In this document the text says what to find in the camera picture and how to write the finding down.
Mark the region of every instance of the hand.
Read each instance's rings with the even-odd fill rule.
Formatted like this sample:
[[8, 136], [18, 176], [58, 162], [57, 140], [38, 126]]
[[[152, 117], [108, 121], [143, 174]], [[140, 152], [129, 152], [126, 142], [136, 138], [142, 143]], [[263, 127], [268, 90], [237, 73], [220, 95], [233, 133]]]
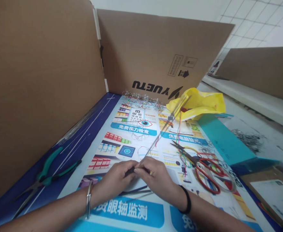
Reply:
[[124, 177], [127, 170], [135, 167], [137, 161], [129, 160], [114, 164], [102, 180], [93, 186], [90, 207], [94, 208], [118, 196], [137, 176], [135, 173]]
[[[148, 169], [152, 174], [150, 175], [143, 168]], [[148, 187], [160, 198], [181, 211], [186, 210], [187, 197], [185, 192], [172, 181], [164, 163], [147, 156], [141, 163], [135, 166], [134, 172], [138, 174], [138, 176], [146, 182]]]

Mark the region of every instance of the bottle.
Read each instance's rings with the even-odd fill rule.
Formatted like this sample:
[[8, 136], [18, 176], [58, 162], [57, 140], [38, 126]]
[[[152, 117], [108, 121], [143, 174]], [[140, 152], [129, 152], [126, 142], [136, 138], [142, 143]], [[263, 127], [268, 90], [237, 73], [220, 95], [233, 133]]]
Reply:
[[215, 72], [215, 70], [217, 69], [217, 67], [218, 67], [218, 65], [219, 65], [219, 62], [220, 62], [220, 61], [218, 61], [218, 62], [211, 68], [209, 74], [213, 74], [213, 73]]

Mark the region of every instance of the yellow plastic bag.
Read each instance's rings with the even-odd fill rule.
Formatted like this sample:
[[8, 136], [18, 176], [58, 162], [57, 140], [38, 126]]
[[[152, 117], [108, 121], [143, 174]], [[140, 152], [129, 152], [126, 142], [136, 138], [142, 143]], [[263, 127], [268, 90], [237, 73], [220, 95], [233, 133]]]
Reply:
[[[222, 93], [207, 93], [207, 92], [200, 92], [196, 88], [191, 88], [186, 90], [183, 95], [191, 96], [190, 99], [186, 102], [182, 108], [185, 108], [186, 112], [179, 112], [176, 111], [175, 115], [177, 115], [176, 120], [185, 121], [188, 119], [199, 120], [203, 114], [205, 113], [225, 113], [225, 103], [223, 100]], [[175, 100], [171, 100], [167, 105], [166, 108], [173, 112], [175, 107], [177, 106], [180, 98]]]

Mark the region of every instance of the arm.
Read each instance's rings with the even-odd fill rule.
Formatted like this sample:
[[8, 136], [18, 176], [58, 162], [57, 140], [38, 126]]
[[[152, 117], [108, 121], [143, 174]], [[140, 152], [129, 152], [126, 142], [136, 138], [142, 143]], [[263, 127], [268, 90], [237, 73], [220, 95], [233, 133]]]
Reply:
[[[150, 175], [143, 168], [152, 172]], [[187, 208], [187, 197], [183, 189], [175, 184], [169, 176], [165, 165], [151, 157], [135, 168], [137, 173], [160, 198], [167, 201], [180, 211]], [[189, 217], [205, 231], [253, 231], [249, 226], [225, 213], [219, 208], [188, 191], [191, 199]]]
[[[136, 177], [135, 173], [124, 177], [136, 164], [133, 160], [114, 164], [103, 179], [91, 187], [90, 208], [118, 196]], [[0, 231], [63, 231], [86, 213], [87, 193], [88, 188], [83, 188], [0, 226]]]

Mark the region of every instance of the yuetu logo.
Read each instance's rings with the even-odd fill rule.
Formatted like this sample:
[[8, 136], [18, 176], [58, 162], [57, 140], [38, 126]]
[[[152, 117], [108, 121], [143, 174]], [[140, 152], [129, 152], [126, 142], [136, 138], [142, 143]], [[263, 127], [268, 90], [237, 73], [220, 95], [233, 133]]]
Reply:
[[[169, 88], [166, 88], [166, 89], [162, 92], [163, 87], [160, 86], [160, 85], [148, 84], [148, 85], [146, 86], [146, 88], [145, 88], [145, 86], [146, 86], [146, 83], [145, 83], [145, 82], [143, 82], [143, 84], [141, 85], [141, 83], [140, 83], [139, 81], [134, 81], [132, 87], [133, 87], [133, 88], [136, 88], [136, 89], [141, 89], [141, 90], [150, 91], [150, 92], [165, 94], [165, 95], [167, 95], [167, 96], [169, 95], [169, 93], [168, 93], [168, 91], [170, 90]], [[176, 89], [176, 90], [174, 90], [174, 91], [170, 94], [170, 96], [168, 97], [168, 99], [171, 99], [172, 97], [175, 97], [175, 99], [176, 99], [177, 97], [179, 97], [179, 94], [180, 94], [179, 91], [180, 91], [182, 88], [183, 88], [183, 86], [182, 86], [182, 87], [179, 87], [179, 88]]]

